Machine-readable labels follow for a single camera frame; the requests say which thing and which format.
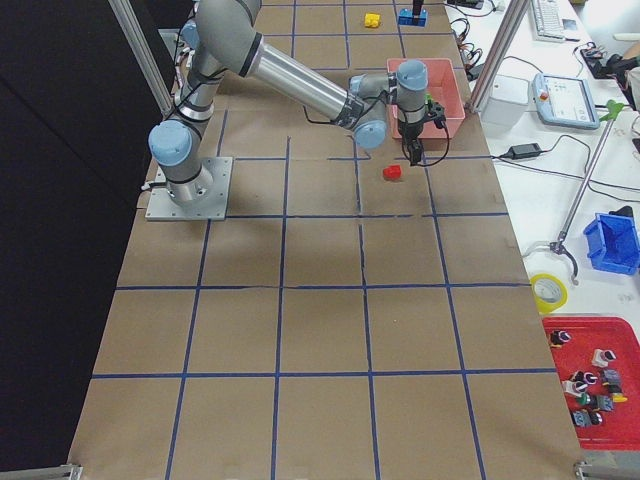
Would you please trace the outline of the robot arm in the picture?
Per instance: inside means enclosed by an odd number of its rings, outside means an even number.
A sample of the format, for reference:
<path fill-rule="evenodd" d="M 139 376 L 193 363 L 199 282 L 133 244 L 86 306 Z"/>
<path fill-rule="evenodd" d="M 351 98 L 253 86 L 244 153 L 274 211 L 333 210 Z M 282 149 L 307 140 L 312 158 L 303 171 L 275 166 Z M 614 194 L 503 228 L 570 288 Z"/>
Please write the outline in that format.
<path fill-rule="evenodd" d="M 411 165 L 422 163 L 419 138 L 427 121 L 427 72 L 418 60 L 396 71 L 364 74 L 343 88 L 271 46 L 256 30 L 259 1 L 201 1 L 193 24 L 195 54 L 171 114 L 148 137 L 152 156 L 165 176 L 167 195 L 180 206 L 209 196 L 215 179 L 198 157 L 225 73 L 255 78 L 353 133 L 363 149 L 379 147 L 387 136 L 386 108 L 398 108 L 398 131 Z"/>

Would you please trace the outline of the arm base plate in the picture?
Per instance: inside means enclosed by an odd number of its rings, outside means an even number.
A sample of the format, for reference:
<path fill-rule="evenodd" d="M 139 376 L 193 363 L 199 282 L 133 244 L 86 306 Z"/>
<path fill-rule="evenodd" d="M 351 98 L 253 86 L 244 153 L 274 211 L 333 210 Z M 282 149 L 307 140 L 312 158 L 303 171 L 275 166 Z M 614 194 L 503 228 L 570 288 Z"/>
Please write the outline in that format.
<path fill-rule="evenodd" d="M 148 221 L 224 221 L 233 157 L 205 157 L 199 176 L 186 184 L 171 183 L 157 168 L 145 218 Z"/>

